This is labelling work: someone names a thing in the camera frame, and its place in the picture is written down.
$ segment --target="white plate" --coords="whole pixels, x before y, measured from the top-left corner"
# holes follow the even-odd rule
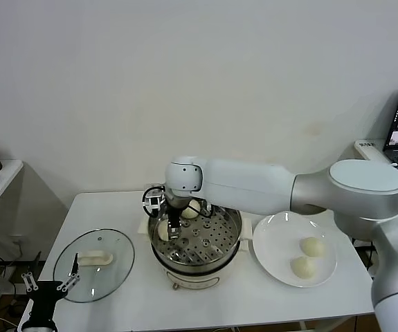
[[[290,262],[305,256],[300,240],[316,237],[326,245],[324,257],[310,257],[316,264],[316,275],[310,279],[297,277]],[[255,255],[266,271],[276,279],[295,287],[314,287],[326,282],[336,270],[336,250],[323,229],[309,219],[293,212],[268,216],[258,223],[253,235]]]

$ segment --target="stainless steel pot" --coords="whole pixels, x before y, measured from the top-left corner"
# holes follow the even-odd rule
[[[167,217],[163,213],[150,218],[147,229],[154,254],[166,268],[184,275],[206,275],[223,268],[237,253],[242,231],[237,210],[215,207],[209,218],[181,218],[180,237],[163,241],[158,227]]]

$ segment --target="steamed bun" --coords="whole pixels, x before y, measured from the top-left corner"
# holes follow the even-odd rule
[[[310,279],[316,274],[316,265],[308,257],[299,257],[291,260],[293,273],[302,279]]]
[[[159,234],[159,238],[162,241],[169,241],[168,237],[168,219],[164,219],[157,226],[157,233]]]
[[[200,203],[194,199],[191,200],[189,206],[193,207],[197,211],[200,211]],[[199,214],[195,212],[193,209],[186,208],[184,211],[182,211],[182,217],[185,219],[194,219],[197,218]]]
[[[307,237],[300,240],[300,249],[310,257],[323,257],[325,256],[325,244],[316,237]]]

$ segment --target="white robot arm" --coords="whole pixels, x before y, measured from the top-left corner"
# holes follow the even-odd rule
[[[384,332],[398,331],[398,170],[365,160],[342,160],[315,174],[277,165],[175,158],[165,173],[165,198],[184,209],[191,198],[254,214],[334,211],[337,226],[372,240],[380,258],[372,302]]]

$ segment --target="glass lid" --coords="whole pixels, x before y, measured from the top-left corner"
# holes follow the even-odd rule
[[[65,298],[93,302],[108,296],[126,280],[134,263],[134,246],[129,237],[117,230],[87,232],[60,254],[53,272],[55,281],[69,278],[76,255],[80,280]]]

